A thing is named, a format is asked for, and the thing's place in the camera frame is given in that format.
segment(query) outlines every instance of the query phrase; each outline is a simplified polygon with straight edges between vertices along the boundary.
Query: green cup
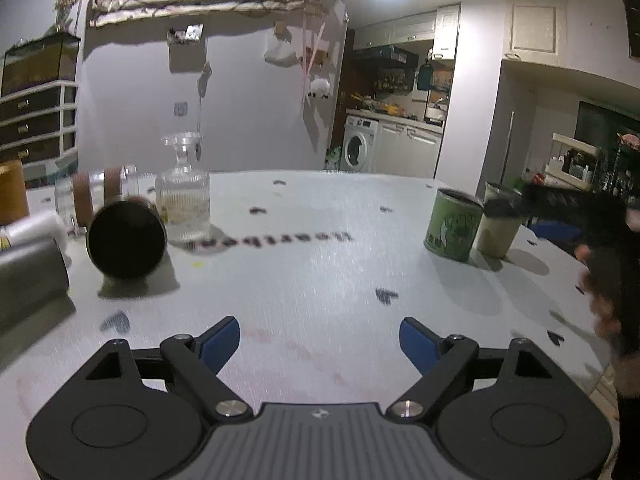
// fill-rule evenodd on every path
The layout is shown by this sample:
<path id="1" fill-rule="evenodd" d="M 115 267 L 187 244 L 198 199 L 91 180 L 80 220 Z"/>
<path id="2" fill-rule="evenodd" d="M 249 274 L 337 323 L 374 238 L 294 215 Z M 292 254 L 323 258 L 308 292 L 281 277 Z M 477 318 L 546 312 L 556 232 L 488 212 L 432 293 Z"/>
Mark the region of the green cup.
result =
<path id="1" fill-rule="evenodd" d="M 438 256 L 466 262 L 482 218 L 482 202 L 455 189 L 439 189 L 424 246 Z"/>

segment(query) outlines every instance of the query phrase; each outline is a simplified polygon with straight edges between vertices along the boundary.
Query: countertop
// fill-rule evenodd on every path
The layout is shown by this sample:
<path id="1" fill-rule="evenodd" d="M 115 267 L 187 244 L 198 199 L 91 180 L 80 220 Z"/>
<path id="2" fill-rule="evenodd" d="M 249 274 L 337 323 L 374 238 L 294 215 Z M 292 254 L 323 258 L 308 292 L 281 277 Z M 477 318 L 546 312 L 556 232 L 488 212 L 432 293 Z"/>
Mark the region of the countertop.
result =
<path id="1" fill-rule="evenodd" d="M 256 412 L 267 401 L 375 401 L 384 411 L 420 377 L 398 341 L 405 316 L 485 347 L 529 337 L 586 391 L 609 363 L 589 298 L 575 286 L 584 267 L 532 231 L 520 228 L 504 261 L 473 252 L 460 264 L 425 249 L 438 181 L 255 171 L 210 182 L 212 233 L 237 245 L 169 246 L 144 287 L 113 288 L 84 240 L 70 240 L 68 298 L 0 336 L 4 478 L 37 479 L 27 425 L 104 342 L 151 348 L 227 315 L 241 341 L 220 378 Z M 153 184 L 141 178 L 140 189 Z M 53 206 L 46 193 L 29 192 L 32 210 Z"/>
<path id="2" fill-rule="evenodd" d="M 426 130 L 432 134 L 442 135 L 444 127 L 434 126 L 433 124 L 427 124 L 423 121 L 414 121 L 412 119 L 405 119 L 404 117 L 395 117 L 388 114 L 379 114 L 371 112 L 370 110 L 356 110 L 356 108 L 347 108 L 347 115 L 355 115 L 356 117 L 366 117 L 369 119 L 375 119 L 377 121 L 385 121 L 387 123 L 404 124 L 404 126 L 411 126 L 413 128 L 419 128 Z"/>

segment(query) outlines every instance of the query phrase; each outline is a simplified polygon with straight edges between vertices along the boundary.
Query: metal pole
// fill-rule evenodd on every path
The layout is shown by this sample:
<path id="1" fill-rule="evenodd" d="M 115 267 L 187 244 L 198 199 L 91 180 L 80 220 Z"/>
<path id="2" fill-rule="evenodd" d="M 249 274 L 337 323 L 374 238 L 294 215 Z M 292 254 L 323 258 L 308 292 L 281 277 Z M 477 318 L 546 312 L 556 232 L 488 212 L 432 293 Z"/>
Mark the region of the metal pole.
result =
<path id="1" fill-rule="evenodd" d="M 500 185 L 504 181 L 504 172 L 507 170 L 507 161 L 509 160 L 509 150 L 511 149 L 511 132 L 513 131 L 513 118 L 516 112 L 511 112 L 511 121 L 509 122 L 509 133 L 507 134 L 507 152 L 504 154 L 504 163 L 502 164 L 502 173 L 500 174 Z"/>

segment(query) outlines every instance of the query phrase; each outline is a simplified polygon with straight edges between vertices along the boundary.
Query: glass decanter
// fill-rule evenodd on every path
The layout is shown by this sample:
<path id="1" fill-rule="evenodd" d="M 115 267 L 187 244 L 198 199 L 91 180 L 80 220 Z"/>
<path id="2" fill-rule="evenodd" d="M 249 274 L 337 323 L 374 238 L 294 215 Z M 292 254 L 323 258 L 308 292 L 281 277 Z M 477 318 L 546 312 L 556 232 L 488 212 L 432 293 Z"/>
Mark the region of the glass decanter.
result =
<path id="1" fill-rule="evenodd" d="M 176 166 L 156 178 L 156 205 L 168 240 L 189 242 L 209 233 L 209 173 L 191 166 L 202 136 L 183 133 L 163 137 L 165 146 L 173 146 Z"/>

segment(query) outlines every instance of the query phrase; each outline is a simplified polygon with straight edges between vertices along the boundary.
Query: washing machine door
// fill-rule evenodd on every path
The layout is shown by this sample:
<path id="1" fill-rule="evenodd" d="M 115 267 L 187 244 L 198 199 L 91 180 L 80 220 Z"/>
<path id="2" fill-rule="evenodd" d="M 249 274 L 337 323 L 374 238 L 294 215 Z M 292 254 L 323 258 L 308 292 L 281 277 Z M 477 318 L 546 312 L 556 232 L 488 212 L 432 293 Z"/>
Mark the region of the washing machine door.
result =
<path id="1" fill-rule="evenodd" d="M 360 132 L 353 132 L 342 151 L 347 171 L 361 171 L 367 161 L 367 139 Z"/>

